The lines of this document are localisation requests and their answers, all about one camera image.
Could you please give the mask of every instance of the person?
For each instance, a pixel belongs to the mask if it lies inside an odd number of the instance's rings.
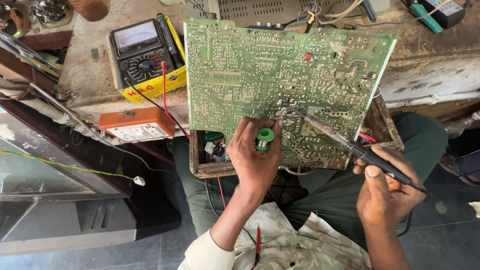
[[[417,113],[392,119],[405,150],[373,146],[372,151],[424,187],[445,150],[446,132],[434,118]],[[268,150],[258,151],[255,138],[263,127],[271,127],[275,138]],[[256,235],[257,227],[261,231],[257,270],[409,269],[396,225],[425,195],[376,166],[356,160],[305,198],[288,205],[262,204],[277,177],[281,129],[281,121],[240,120],[227,148],[238,176],[220,178],[227,203],[220,217],[212,210],[223,209],[219,185],[193,176],[188,144],[174,142],[177,172],[198,235],[179,270],[253,269],[256,251],[251,235]]]

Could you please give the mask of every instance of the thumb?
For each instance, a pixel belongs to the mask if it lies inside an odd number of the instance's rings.
[[[373,199],[387,200],[388,183],[384,172],[374,165],[365,168],[365,182]]]
[[[279,118],[275,121],[275,124],[272,126],[272,131],[274,133],[273,140],[269,143],[268,151],[269,152],[280,152],[282,145],[282,126],[283,119]]]

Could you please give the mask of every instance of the orange extension board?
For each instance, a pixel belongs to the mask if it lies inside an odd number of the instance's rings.
[[[175,123],[158,107],[102,113],[99,127],[126,142],[175,135]]]

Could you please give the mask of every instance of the yellow box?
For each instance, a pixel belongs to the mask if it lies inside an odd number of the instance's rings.
[[[177,47],[179,49],[179,52],[182,56],[183,61],[185,62],[185,50],[183,49],[183,45],[180,41],[180,38],[173,28],[172,21],[168,17],[168,15],[165,15],[165,20],[167,21],[168,27],[170,29],[170,32],[172,33],[173,39],[175,43],[177,44]],[[113,77],[115,81],[115,87],[116,89],[123,95],[125,96],[128,100],[130,100],[133,103],[140,103],[145,101],[142,96],[140,96],[135,90],[133,90],[131,87],[127,87],[125,89],[119,88],[122,87],[122,84],[118,83],[118,74],[116,74],[115,69],[113,68],[116,63],[112,58],[112,53],[110,52],[110,63],[112,66],[112,71],[113,71]],[[165,82],[165,92],[169,92],[172,90],[175,90],[177,88],[180,88],[182,86],[187,85],[187,67],[184,65],[179,69],[176,69],[168,74],[165,75],[165,78],[167,79]],[[144,81],[142,83],[134,85],[134,87],[144,94],[147,98],[154,98],[160,95],[163,95],[163,76],[153,78],[148,81]]]

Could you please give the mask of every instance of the hand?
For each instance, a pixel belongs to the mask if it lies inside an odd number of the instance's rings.
[[[247,194],[256,194],[261,199],[278,171],[281,152],[283,120],[242,117],[235,129],[233,139],[227,147],[233,167],[239,176],[240,188]],[[255,139],[261,128],[271,128],[275,134],[265,151],[255,148]]]
[[[410,162],[399,151],[372,146],[372,151],[397,167],[412,182],[424,187]],[[365,230],[394,232],[398,221],[426,197],[422,192],[386,176],[377,166],[367,165],[358,159],[353,172],[365,172],[365,182],[360,190],[357,211]]]

